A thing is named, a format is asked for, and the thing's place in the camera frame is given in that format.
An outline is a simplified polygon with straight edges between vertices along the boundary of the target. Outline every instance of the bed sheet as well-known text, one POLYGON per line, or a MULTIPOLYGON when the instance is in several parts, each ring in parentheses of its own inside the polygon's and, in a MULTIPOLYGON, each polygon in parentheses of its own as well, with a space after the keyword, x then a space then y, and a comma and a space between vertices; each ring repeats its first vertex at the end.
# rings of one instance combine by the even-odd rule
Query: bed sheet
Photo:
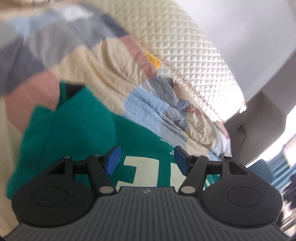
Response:
POLYGON ((86 85, 110 111, 189 154, 218 160, 230 152, 227 135, 102 10, 56 3, 1 12, 0 20, 0 235, 17 225, 4 193, 22 134, 36 106, 56 108, 60 81, 86 85))

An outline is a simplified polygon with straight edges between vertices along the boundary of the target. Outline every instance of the green garment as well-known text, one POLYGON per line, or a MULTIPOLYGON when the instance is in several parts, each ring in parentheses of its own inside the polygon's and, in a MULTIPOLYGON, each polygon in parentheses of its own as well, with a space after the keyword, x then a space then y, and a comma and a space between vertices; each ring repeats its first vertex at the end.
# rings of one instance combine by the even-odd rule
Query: green garment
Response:
MULTIPOLYGON (((63 156, 82 160, 95 153, 104 155, 116 145, 121 147, 121 160, 110 179, 117 189, 127 185, 179 188, 185 177, 176 169, 171 144, 111 113, 86 87, 71 99, 63 83, 60 92, 56 111, 37 107, 32 114, 20 159, 7 185, 8 198, 63 156)), ((75 179, 89 185, 85 175, 75 179)))

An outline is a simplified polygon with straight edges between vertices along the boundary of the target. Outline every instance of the cable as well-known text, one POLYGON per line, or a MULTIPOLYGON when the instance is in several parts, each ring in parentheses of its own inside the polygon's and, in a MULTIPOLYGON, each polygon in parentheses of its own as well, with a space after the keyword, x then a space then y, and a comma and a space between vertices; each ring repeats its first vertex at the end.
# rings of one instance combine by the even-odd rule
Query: cable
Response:
POLYGON ((241 132, 244 134, 244 137, 243 137, 243 139, 242 139, 241 144, 239 145, 239 147, 237 148, 237 150, 236 150, 235 153, 234 153, 234 157, 235 157, 237 160, 239 159, 240 153, 241 153, 241 151, 242 151, 243 143, 244 143, 244 141, 245 141, 245 139, 246 139, 246 130, 244 129, 244 127, 243 127, 243 126, 240 126, 240 127, 238 128, 238 130, 241 131, 241 132))

